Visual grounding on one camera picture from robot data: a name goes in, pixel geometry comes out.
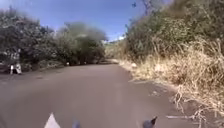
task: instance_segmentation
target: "dog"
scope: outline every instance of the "dog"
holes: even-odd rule
[[[142,128],[154,128],[156,124],[157,117],[154,117],[152,120],[146,120],[143,122]],[[44,128],[61,128],[57,121],[55,120],[54,114],[51,113],[50,117]],[[72,128],[81,128],[79,121],[74,121]]]

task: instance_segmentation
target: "foliage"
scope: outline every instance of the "foliage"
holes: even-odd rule
[[[0,61],[9,65],[20,61],[27,71],[98,63],[104,58],[105,32],[81,22],[65,23],[57,33],[38,20],[10,8],[0,10]]]
[[[57,33],[57,55],[70,64],[94,63],[104,57],[103,31],[83,23],[66,23]]]
[[[180,54],[198,36],[223,40],[223,9],[220,0],[174,0],[168,7],[131,22],[126,49],[131,59],[138,61],[148,55]]]
[[[20,49],[22,62],[36,64],[43,58],[50,58],[54,52],[52,32],[12,8],[0,12],[0,49],[8,55]]]

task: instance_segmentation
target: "sky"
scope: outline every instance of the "sky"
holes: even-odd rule
[[[0,0],[0,9],[9,6],[55,30],[65,22],[85,22],[105,31],[109,40],[122,36],[125,24],[144,12],[140,0]]]

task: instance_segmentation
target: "brown grass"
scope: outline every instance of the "brown grass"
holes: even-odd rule
[[[122,66],[130,70],[135,79],[159,80],[172,85],[178,92],[177,106],[181,98],[187,97],[224,116],[224,56],[220,43],[198,39],[190,44],[182,54],[163,59],[149,56],[136,69],[127,66],[128,62]],[[205,108],[195,115],[204,119],[200,113]]]

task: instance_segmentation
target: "paved road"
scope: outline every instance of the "paved road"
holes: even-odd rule
[[[118,65],[69,67],[0,80],[0,128],[44,128],[53,112],[62,128],[74,119],[82,128],[140,128],[158,116],[156,128],[196,128],[192,122],[168,119],[181,115],[167,90],[130,82]]]

